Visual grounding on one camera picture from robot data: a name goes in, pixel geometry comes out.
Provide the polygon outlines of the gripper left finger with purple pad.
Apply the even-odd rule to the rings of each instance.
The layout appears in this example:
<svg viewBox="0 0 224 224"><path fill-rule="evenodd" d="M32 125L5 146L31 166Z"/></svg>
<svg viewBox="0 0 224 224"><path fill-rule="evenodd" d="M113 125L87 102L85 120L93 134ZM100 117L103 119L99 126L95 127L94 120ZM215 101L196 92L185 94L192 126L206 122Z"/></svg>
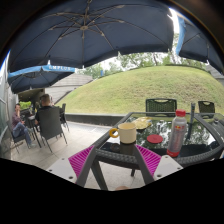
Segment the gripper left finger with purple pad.
<svg viewBox="0 0 224 224"><path fill-rule="evenodd" d="M58 159L47 171L72 183L85 183L94 159L95 146L92 145L69 158Z"/></svg>

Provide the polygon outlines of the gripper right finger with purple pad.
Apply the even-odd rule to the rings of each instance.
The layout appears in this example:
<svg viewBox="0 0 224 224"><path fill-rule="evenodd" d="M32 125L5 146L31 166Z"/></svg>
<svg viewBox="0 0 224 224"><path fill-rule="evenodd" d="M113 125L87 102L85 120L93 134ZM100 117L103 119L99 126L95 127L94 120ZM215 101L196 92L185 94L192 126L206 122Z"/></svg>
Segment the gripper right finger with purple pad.
<svg viewBox="0 0 224 224"><path fill-rule="evenodd" d="M169 155L157 153L135 145L135 157L145 181L156 181L182 169Z"/></svg>

